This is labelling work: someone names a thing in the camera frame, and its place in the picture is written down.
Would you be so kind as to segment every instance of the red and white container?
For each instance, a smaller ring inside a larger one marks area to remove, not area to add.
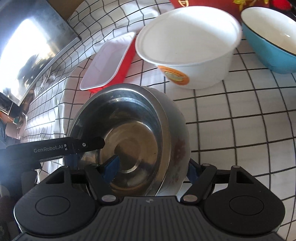
[[[122,83],[136,53],[135,40],[136,33],[129,32],[104,43],[88,67],[80,89],[97,93]]]

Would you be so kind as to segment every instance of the table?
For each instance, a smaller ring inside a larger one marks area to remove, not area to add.
[[[65,53],[35,88],[22,142],[65,137],[76,113],[92,96],[79,83],[102,44],[136,31],[173,9],[166,0],[86,0],[68,20],[82,42]],[[240,165],[273,191],[286,208],[279,234],[296,239],[295,142],[296,74],[266,69],[246,39],[235,50],[224,81],[201,90],[169,82],[152,64],[137,55],[125,83],[150,86],[167,94],[183,113],[190,132],[192,158],[219,169]],[[46,162],[39,181],[62,165]],[[185,180],[180,197],[190,186]],[[217,185],[216,190],[226,185]]]

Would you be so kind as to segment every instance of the red object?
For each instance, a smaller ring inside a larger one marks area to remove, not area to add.
[[[188,7],[188,6],[208,6],[219,8],[223,11],[230,13],[239,22],[241,21],[241,10],[253,5],[258,7],[269,7],[265,4],[264,0],[170,0],[175,8]]]
[[[117,72],[117,74],[115,75],[115,77],[106,85],[102,86],[102,87],[98,87],[98,88],[93,88],[93,89],[89,89],[88,91],[92,92],[92,93],[97,93],[100,90],[109,87],[111,85],[116,85],[116,84],[121,84],[123,83],[127,73],[128,73],[128,69],[131,66],[131,62],[135,56],[136,53],[136,49],[135,49],[135,42],[136,42],[136,38],[134,38],[134,40],[132,41],[128,51],[126,52],[126,55],[120,65],[120,68]]]
[[[272,0],[271,4],[277,9],[289,11],[292,5],[287,0]]]

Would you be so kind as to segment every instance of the white plastic bucket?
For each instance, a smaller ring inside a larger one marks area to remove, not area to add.
[[[241,26],[230,14],[212,7],[184,7],[145,26],[136,51],[172,82],[201,89],[225,78],[241,37]]]

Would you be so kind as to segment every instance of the oval label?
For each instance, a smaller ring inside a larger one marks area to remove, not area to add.
[[[186,74],[178,71],[176,69],[171,69],[165,66],[157,66],[164,75],[171,81],[173,81],[177,85],[187,85],[189,83],[189,78]]]

